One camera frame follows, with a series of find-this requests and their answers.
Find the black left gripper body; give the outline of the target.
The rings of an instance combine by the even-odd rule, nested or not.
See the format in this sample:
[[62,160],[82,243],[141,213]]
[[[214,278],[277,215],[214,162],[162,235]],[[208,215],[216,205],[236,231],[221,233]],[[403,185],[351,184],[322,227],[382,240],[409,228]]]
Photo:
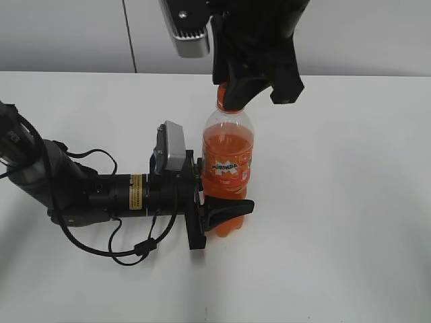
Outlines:
[[204,249],[206,237],[199,216],[199,179],[193,151],[186,151],[183,168],[179,172],[162,170],[156,173],[156,157],[150,157],[150,173],[146,182],[146,209],[149,216],[169,215],[166,229],[155,239],[160,243],[172,229],[177,215],[185,216],[190,249]]

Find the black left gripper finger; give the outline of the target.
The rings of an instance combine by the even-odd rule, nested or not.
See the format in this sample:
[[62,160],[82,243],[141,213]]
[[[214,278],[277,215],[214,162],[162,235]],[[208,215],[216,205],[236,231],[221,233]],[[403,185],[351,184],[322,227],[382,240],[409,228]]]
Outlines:
[[254,207],[253,200],[206,196],[203,204],[203,230],[208,232],[231,219],[251,214]]

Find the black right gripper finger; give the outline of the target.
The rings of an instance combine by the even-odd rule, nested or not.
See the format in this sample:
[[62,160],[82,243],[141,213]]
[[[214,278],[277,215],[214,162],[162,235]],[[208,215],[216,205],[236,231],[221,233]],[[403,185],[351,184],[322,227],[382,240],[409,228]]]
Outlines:
[[269,87],[267,78],[239,63],[228,64],[228,80],[223,99],[225,111],[240,111]]

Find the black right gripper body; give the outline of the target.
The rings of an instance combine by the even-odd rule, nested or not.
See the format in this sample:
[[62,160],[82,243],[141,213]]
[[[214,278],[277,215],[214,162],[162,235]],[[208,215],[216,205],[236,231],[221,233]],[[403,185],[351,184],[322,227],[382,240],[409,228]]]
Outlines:
[[294,48],[301,9],[212,9],[212,80],[228,80],[228,64],[239,63],[264,75],[274,104],[294,103],[304,89]]

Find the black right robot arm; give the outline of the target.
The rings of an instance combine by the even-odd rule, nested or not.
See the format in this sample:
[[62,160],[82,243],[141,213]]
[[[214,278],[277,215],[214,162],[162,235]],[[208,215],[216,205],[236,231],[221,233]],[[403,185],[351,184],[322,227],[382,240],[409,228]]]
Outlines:
[[304,89],[294,30],[307,1],[211,1],[213,72],[224,86],[222,108],[242,110],[270,87],[274,104],[294,103]]

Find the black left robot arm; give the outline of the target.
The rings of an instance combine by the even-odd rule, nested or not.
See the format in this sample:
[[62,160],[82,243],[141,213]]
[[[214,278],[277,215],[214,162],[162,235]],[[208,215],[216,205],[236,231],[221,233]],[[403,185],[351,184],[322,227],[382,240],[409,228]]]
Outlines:
[[189,247],[203,249],[206,233],[252,213],[251,200],[200,199],[201,160],[186,149],[183,128],[166,121],[146,174],[99,174],[61,142],[43,139],[13,104],[1,105],[5,177],[47,209],[64,232],[121,217],[185,217]]

